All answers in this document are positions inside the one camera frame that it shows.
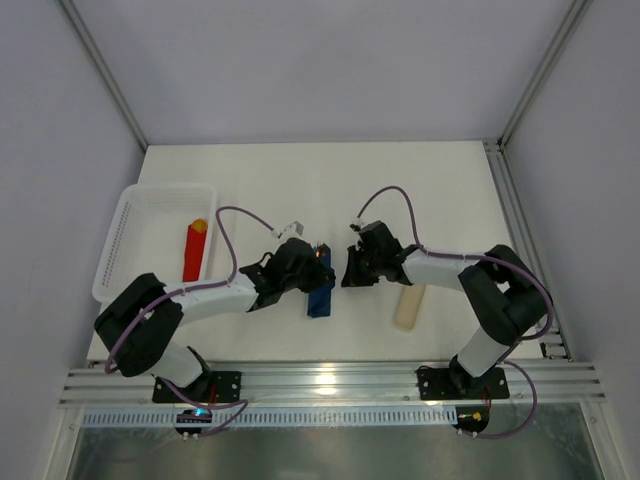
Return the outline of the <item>blue paper napkin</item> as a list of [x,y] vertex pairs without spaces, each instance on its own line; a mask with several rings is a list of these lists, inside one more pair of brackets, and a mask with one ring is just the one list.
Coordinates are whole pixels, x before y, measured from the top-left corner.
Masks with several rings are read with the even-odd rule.
[[[318,258],[321,264],[326,267],[332,275],[335,275],[332,266],[332,253],[329,247],[329,253]],[[335,279],[332,279],[326,285],[321,286],[318,289],[311,291],[307,296],[307,311],[306,314],[311,319],[326,318],[331,315],[331,299],[332,290],[335,287]]]

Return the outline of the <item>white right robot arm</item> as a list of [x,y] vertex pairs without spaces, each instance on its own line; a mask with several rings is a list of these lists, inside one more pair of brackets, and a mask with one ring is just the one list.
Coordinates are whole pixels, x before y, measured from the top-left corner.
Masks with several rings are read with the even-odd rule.
[[508,398],[497,364],[553,307],[547,289],[515,251],[498,244],[483,254],[426,253],[416,244],[403,247],[382,221],[350,228],[358,240],[348,247],[342,287],[369,287],[384,279],[455,290],[464,293],[476,316],[479,327],[447,367],[418,369],[421,398]]

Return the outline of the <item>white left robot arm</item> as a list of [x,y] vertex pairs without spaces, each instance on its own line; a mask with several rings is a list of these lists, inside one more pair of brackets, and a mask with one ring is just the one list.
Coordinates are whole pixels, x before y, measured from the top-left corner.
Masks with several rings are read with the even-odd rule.
[[222,314],[253,313],[292,290],[308,294],[334,285],[324,244],[290,238],[266,256],[227,281],[172,287],[153,273],[138,276],[95,320],[94,330],[108,350],[105,372],[125,378],[150,374],[185,403],[207,396],[215,374],[194,348],[173,342],[179,327]]

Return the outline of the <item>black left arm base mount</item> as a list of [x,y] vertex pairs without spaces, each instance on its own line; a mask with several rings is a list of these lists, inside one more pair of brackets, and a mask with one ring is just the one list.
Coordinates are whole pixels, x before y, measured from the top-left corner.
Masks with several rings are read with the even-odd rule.
[[164,378],[156,378],[152,402],[156,404],[186,403],[226,404],[240,399],[242,373],[232,370],[205,372],[186,387],[179,387]]

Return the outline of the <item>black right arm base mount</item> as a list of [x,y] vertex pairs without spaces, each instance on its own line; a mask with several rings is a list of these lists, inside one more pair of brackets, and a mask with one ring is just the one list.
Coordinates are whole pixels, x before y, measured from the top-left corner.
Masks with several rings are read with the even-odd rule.
[[416,371],[421,400],[483,400],[510,398],[506,375],[502,368],[489,369],[481,377],[472,377],[465,370],[421,366]]

